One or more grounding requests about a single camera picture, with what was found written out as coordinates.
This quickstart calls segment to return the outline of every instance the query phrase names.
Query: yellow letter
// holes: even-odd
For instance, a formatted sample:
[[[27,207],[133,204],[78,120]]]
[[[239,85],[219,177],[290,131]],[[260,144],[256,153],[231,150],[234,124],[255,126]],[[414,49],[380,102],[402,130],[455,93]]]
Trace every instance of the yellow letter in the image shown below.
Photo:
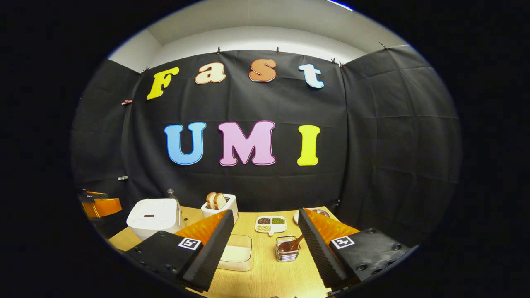
[[[219,83],[226,78],[223,73],[225,65],[223,63],[210,63],[199,68],[200,74],[195,77],[195,83],[206,84],[209,82]]]
[[[298,128],[302,134],[302,154],[298,159],[298,165],[316,165],[319,159],[316,157],[316,135],[320,128],[314,125],[302,125]]]
[[[153,99],[155,97],[161,96],[162,93],[164,93],[164,91],[162,91],[162,87],[167,88],[169,82],[171,81],[171,75],[176,75],[177,73],[179,73],[179,68],[175,67],[155,74],[153,76],[155,81],[153,82],[153,87],[151,87],[151,93],[147,95],[147,99]]]

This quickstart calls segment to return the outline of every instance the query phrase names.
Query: orange object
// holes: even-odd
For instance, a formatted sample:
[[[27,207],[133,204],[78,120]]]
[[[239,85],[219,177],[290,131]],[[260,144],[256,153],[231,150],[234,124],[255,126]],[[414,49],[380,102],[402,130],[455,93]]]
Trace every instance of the orange object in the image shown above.
[[[121,211],[120,199],[94,199],[93,203],[82,202],[88,217],[103,217]]]
[[[175,232],[175,235],[197,239],[202,242],[202,245],[206,246],[211,235],[214,233],[215,228],[221,219],[225,215],[227,210],[208,216],[203,220],[200,220],[190,226],[187,226],[180,231]]]
[[[358,229],[354,229],[318,212],[311,212],[311,210],[306,208],[304,208],[304,211],[328,246],[333,239],[360,232]]]

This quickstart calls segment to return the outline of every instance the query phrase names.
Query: spoon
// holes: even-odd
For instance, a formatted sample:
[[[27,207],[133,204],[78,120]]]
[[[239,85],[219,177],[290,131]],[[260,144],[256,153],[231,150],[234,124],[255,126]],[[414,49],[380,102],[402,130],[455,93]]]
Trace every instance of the spoon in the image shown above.
[[[282,244],[280,244],[278,246],[278,251],[279,252],[287,252],[287,251],[293,251],[295,250],[295,248],[298,246],[298,244],[300,243],[300,241],[304,238],[304,235],[298,237],[298,239],[296,240],[292,240],[292,241],[285,241],[283,242]]]

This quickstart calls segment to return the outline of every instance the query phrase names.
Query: table surface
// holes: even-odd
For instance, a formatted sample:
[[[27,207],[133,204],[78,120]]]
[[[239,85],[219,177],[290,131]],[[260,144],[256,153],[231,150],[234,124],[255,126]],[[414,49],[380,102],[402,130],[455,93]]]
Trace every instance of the table surface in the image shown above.
[[[328,212],[334,220],[338,220],[326,207],[317,207]],[[300,242],[300,253],[294,261],[278,262],[276,260],[276,237],[284,235],[302,235],[294,221],[294,211],[282,212],[239,212],[232,234],[248,235],[252,238],[254,264],[249,271],[232,271],[217,269],[208,292],[192,292],[206,297],[259,297],[280,298],[293,297],[326,297],[326,288],[320,279],[316,265],[311,257],[305,239]],[[287,221],[287,230],[269,236],[254,229],[259,216],[283,216]],[[182,206],[182,216],[188,218],[186,226],[203,219],[202,211],[197,208]],[[141,240],[127,227],[109,239],[116,248],[127,251],[138,245]]]

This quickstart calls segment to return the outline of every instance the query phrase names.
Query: toast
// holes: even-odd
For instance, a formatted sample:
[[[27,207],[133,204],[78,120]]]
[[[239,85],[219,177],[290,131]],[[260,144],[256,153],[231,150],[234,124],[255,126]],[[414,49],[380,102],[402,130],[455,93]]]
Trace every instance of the toast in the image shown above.
[[[215,193],[215,192],[210,192],[206,196],[206,207],[207,208],[215,209],[214,197],[215,197],[216,194],[217,193]]]
[[[225,206],[226,199],[223,196],[223,194],[216,194],[215,195],[214,204],[215,204],[215,210],[221,210]]]

